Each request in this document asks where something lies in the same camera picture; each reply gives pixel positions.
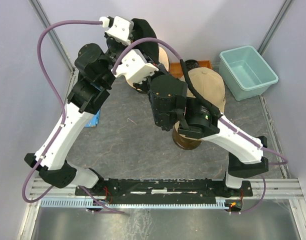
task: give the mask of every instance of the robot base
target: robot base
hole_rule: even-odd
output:
[[[227,188],[224,180],[212,179],[108,179],[103,184],[110,193],[112,204],[215,204],[216,197],[252,197],[249,181],[240,189]],[[106,191],[90,189],[93,196],[106,196]],[[76,196],[86,196],[77,187]]]

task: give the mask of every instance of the metal floor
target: metal floor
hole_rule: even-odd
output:
[[[245,208],[256,200],[245,200]],[[81,208],[41,207],[31,240],[298,240],[291,206],[265,200],[252,212],[212,209],[124,209],[92,214]]]
[[[252,136],[268,137],[268,146],[273,148],[260,98],[236,101],[228,89],[225,96],[227,118]],[[272,154],[264,156],[277,161]],[[84,128],[67,160],[93,168],[104,178],[220,179],[228,166],[228,152],[211,142],[195,150],[178,148],[172,131],[155,126],[148,96],[117,79],[101,108],[99,125]],[[279,166],[270,166],[264,176],[283,177]]]

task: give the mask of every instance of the gray wall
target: gray wall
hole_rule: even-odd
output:
[[[43,26],[27,0],[0,0],[0,240],[14,240],[26,204],[21,188],[34,153],[60,117],[40,70],[36,45]],[[62,96],[69,71],[47,38],[42,57]]]
[[[284,0],[40,0],[52,23],[101,16],[143,18],[158,38],[184,59],[218,62],[223,50],[259,47]],[[104,29],[68,26],[57,31],[74,62],[79,49],[90,42],[106,48]]]
[[[279,77],[264,97],[306,199],[306,0],[294,1],[264,58]]]

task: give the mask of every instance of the plastic basin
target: plastic basin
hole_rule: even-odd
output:
[[[226,50],[219,56],[219,74],[237,101],[261,95],[279,80],[252,46]]]

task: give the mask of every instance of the tan cap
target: tan cap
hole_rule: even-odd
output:
[[[162,48],[158,47],[158,61],[164,65],[165,69],[168,71],[170,68],[170,62],[167,52]]]
[[[217,106],[219,110],[224,113],[226,103],[225,86],[220,74],[207,67],[198,67],[188,71],[188,75],[193,87],[197,90],[197,92],[206,100]],[[182,76],[180,80],[185,82],[184,76]],[[190,90],[187,90],[187,96],[190,98],[195,98]],[[179,122],[175,124],[176,131],[179,128],[179,124]]]

